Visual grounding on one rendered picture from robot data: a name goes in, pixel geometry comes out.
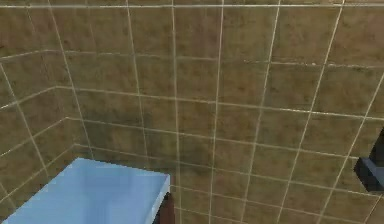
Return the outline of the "pale blue topped cabinet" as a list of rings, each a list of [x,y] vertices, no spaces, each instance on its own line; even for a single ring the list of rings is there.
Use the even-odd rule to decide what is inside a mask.
[[[2,224],[152,224],[171,176],[77,158]]]

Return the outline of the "black wall fixture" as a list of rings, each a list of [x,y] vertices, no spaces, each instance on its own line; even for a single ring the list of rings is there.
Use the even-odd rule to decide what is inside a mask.
[[[368,192],[384,193],[384,127],[368,157],[359,157],[354,172]]]

